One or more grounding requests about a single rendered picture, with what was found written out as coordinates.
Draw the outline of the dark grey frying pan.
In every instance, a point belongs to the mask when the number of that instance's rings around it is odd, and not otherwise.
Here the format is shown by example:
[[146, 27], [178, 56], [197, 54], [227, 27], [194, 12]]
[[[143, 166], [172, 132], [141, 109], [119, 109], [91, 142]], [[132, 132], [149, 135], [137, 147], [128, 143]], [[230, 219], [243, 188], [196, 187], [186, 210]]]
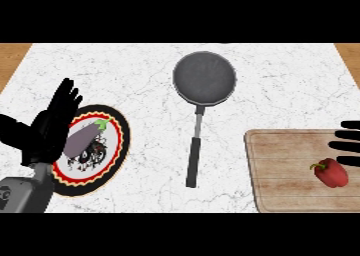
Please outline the dark grey frying pan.
[[200, 124], [205, 108], [224, 102], [236, 87], [236, 72], [228, 60], [208, 51], [187, 54], [175, 64], [172, 84], [180, 97], [196, 106], [194, 133], [190, 143], [186, 176], [186, 186], [194, 188], [200, 150]]

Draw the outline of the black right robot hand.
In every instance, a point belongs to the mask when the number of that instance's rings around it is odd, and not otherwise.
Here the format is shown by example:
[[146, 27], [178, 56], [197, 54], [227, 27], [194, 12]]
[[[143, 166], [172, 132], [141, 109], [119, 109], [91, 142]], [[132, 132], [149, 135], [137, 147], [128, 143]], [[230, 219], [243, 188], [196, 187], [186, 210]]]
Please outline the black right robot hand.
[[335, 131], [339, 141], [330, 141], [327, 146], [345, 152], [358, 153], [358, 156], [338, 156], [336, 161], [346, 166], [360, 167], [360, 120], [341, 122], [342, 130]]

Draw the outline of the round patterned plate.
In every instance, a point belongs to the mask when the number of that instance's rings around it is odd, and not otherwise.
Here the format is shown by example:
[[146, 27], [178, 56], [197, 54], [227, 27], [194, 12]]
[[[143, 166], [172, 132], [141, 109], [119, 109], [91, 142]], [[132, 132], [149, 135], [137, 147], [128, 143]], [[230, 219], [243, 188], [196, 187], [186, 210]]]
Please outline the round patterned plate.
[[81, 107], [69, 134], [90, 126], [94, 127], [94, 137], [82, 152], [75, 157], [61, 154], [53, 164], [54, 192], [67, 197], [84, 196], [107, 183], [128, 153], [129, 126], [119, 111], [106, 105]]

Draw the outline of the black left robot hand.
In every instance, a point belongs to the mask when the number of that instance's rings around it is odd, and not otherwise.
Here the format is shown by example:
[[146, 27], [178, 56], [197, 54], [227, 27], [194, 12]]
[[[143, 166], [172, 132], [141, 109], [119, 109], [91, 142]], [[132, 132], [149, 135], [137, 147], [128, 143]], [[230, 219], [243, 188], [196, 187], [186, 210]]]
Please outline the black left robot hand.
[[0, 114], [0, 141], [20, 150], [22, 166], [53, 164], [59, 159], [81, 101], [82, 96], [73, 87], [73, 81], [64, 78], [47, 109], [38, 113], [29, 125]]

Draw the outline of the red bell pepper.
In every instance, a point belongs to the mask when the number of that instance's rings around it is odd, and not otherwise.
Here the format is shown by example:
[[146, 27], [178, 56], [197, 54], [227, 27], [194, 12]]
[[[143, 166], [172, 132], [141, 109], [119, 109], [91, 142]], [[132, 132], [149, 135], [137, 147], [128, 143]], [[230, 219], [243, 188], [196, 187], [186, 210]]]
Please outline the red bell pepper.
[[327, 187], [344, 187], [348, 184], [346, 171], [332, 158], [320, 160], [310, 166], [310, 169], [314, 171], [314, 176]]

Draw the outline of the wooden cutting board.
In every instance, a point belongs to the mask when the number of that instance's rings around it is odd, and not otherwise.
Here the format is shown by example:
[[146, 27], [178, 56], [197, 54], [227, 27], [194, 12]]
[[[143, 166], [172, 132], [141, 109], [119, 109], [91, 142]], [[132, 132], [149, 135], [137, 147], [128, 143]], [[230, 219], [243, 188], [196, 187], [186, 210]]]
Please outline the wooden cutting board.
[[345, 166], [348, 184], [329, 188], [310, 166], [352, 155], [329, 148], [330, 129], [252, 129], [243, 135], [259, 212], [360, 212], [360, 168]]

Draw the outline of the purple eggplant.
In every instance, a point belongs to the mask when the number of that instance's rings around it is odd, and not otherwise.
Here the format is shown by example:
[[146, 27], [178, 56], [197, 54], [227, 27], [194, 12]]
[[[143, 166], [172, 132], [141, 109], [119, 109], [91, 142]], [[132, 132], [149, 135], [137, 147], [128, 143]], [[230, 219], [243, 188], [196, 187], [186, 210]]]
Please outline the purple eggplant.
[[109, 124], [110, 121], [110, 118], [95, 119], [69, 135], [63, 149], [63, 155], [67, 158], [78, 157], [95, 139], [100, 140], [107, 149], [116, 145], [116, 133], [113, 126]]

